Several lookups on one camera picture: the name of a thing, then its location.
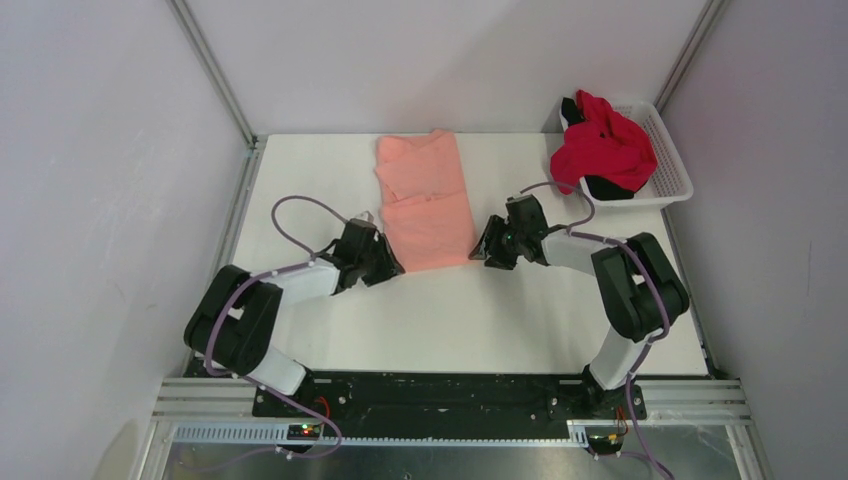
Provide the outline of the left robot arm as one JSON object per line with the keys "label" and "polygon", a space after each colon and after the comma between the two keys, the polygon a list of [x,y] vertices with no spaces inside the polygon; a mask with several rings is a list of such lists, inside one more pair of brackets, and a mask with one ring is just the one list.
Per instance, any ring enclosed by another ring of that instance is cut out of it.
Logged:
{"label": "left robot arm", "polygon": [[222,267],[183,334],[209,363],[210,374],[246,377],[277,392],[292,416],[314,406],[310,370],[272,345],[279,312],[308,300],[340,294],[361,282],[371,287],[405,273],[387,236],[366,220],[344,224],[339,238],[302,263],[261,273]]}

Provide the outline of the salmon pink t-shirt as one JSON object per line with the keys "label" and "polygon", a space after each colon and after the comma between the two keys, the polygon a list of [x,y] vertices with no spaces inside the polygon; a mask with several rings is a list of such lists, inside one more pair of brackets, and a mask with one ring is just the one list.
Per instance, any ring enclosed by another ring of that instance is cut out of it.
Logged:
{"label": "salmon pink t-shirt", "polygon": [[406,272],[470,262],[477,234],[454,133],[380,137],[375,173],[384,232]]}

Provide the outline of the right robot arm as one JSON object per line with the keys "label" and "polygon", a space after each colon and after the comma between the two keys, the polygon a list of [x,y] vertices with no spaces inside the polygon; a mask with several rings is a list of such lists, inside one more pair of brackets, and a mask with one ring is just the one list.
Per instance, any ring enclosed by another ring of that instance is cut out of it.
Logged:
{"label": "right robot arm", "polygon": [[689,295],[656,237],[643,232],[625,240],[549,225],[533,195],[511,197],[504,217],[489,217],[470,251],[472,261],[512,270],[524,258],[592,276],[609,329],[581,382],[551,410],[568,408],[602,418],[632,403],[633,380],[652,346],[666,338],[690,306]]}

